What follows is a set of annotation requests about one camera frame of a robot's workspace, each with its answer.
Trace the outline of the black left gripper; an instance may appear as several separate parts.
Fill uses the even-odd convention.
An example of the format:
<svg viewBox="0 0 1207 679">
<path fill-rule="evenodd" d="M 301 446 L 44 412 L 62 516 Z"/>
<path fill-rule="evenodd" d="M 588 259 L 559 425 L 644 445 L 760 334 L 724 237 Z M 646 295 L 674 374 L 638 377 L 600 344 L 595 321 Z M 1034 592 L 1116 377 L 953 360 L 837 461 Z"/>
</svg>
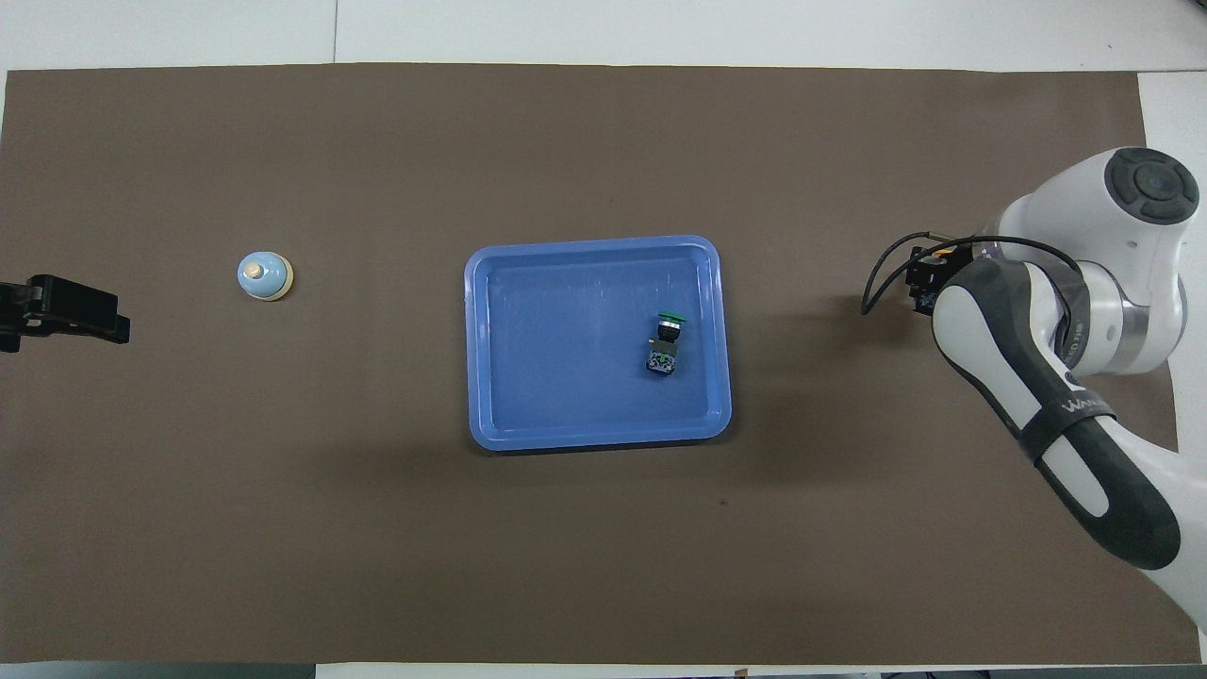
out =
<svg viewBox="0 0 1207 679">
<path fill-rule="evenodd" d="M 118 314 L 117 295 L 62 276 L 1 283 L 1 352 L 19 352 L 23 336 L 56 334 L 129 343 L 132 322 Z"/>
</svg>

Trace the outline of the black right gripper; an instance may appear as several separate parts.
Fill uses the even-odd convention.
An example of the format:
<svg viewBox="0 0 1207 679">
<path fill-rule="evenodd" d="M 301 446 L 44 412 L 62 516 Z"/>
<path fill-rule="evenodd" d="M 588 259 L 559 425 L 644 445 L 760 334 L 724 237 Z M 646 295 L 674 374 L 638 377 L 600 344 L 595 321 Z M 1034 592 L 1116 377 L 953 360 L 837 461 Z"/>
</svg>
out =
<svg viewBox="0 0 1207 679">
<path fill-rule="evenodd" d="M 914 312 L 933 314 L 941 289 L 970 263 L 970 245 L 944 246 L 923 257 L 925 248 L 911 248 L 911 263 L 905 271 L 905 283 L 914 302 Z"/>
</svg>

